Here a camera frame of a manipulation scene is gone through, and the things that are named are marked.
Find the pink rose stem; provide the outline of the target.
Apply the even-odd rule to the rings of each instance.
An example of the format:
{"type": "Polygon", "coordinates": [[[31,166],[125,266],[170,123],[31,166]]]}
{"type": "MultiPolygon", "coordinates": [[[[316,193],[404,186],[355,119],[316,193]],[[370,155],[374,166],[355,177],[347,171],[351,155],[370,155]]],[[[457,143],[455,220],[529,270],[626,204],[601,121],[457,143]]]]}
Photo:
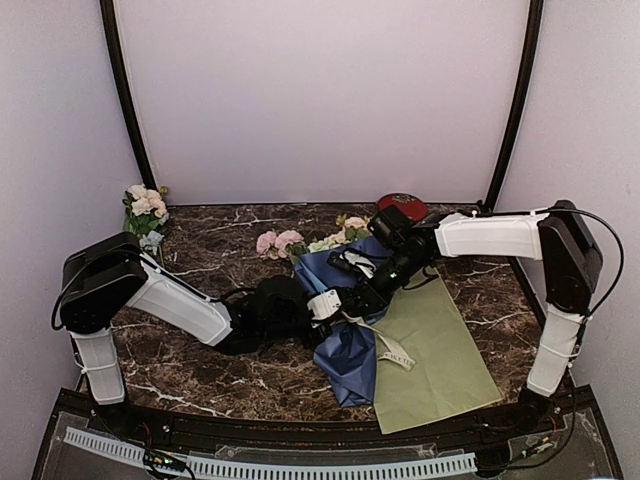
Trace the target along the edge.
{"type": "Polygon", "coordinates": [[[308,252],[304,237],[296,230],[285,230],[280,233],[273,230],[267,231],[256,241],[256,253],[260,258],[286,259],[295,263],[301,255],[308,252]]]}

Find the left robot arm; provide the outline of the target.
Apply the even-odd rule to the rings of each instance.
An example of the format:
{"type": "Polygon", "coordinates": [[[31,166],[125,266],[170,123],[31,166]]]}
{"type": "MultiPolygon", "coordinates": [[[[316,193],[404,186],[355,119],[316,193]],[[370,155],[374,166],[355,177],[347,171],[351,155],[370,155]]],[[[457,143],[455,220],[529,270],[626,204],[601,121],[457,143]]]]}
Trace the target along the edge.
{"type": "Polygon", "coordinates": [[[125,401],[111,327],[125,307],[150,314],[222,354],[239,355],[290,337],[315,347],[330,334],[329,321],[341,301],[334,289],[310,296],[283,275],[210,297],[169,273],[128,232],[71,255],[63,265],[51,327],[70,334],[91,395],[103,406],[103,421],[120,436],[131,436],[141,427],[141,415],[125,401]]]}

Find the light blue wrapping paper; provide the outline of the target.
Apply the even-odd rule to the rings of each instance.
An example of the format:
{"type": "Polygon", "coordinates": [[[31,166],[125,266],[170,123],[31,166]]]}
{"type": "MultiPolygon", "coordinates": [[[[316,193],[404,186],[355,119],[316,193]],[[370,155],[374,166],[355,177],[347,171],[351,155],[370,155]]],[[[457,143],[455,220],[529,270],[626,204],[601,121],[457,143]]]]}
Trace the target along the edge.
{"type": "MultiPolygon", "coordinates": [[[[334,287],[353,287],[359,277],[328,263],[332,250],[308,253],[294,265],[296,279],[310,295],[334,287]]],[[[336,323],[332,333],[314,351],[314,362],[328,376],[341,407],[371,405],[377,371],[376,341],[372,330],[355,323],[336,323]]]]}

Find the cream rose stem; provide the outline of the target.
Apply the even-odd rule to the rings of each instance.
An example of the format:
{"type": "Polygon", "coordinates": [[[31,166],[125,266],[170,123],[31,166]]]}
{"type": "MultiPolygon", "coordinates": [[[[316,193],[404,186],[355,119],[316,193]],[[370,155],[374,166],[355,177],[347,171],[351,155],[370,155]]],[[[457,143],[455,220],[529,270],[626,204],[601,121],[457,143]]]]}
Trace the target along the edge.
{"type": "Polygon", "coordinates": [[[340,230],[334,235],[334,241],[339,245],[346,245],[367,238],[371,235],[368,223],[369,218],[367,216],[340,215],[336,219],[336,224],[340,227],[340,230]]]}

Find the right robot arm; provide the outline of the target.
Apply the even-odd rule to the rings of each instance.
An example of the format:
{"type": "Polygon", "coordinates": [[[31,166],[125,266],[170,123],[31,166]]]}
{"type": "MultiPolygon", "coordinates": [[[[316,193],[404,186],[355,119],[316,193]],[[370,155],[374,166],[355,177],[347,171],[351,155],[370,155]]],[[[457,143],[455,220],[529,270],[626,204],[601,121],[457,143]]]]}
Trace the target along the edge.
{"type": "Polygon", "coordinates": [[[552,397],[580,355],[588,323],[614,292],[626,252],[615,228],[569,200],[520,211],[430,213],[416,221],[397,206],[380,210],[369,225],[390,255],[369,278],[340,293],[344,312],[365,316],[388,306],[393,295],[423,268],[462,257],[504,257],[539,265],[544,311],[541,336],[525,387],[528,396],[510,413],[521,434],[549,416],[552,397]]]}

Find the cream ribbon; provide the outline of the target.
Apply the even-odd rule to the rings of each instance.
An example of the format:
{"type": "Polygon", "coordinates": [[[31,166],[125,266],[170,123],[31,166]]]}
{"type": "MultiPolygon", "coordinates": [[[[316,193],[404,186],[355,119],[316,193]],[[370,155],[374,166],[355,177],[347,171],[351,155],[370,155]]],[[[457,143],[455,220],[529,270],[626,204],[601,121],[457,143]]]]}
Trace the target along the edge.
{"type": "Polygon", "coordinates": [[[401,366],[405,371],[411,371],[416,365],[416,361],[407,353],[404,347],[393,338],[385,335],[379,329],[366,323],[362,317],[350,317],[346,313],[343,314],[344,320],[350,324],[372,331],[375,336],[383,343],[385,350],[377,355],[378,360],[386,360],[401,366]]]}

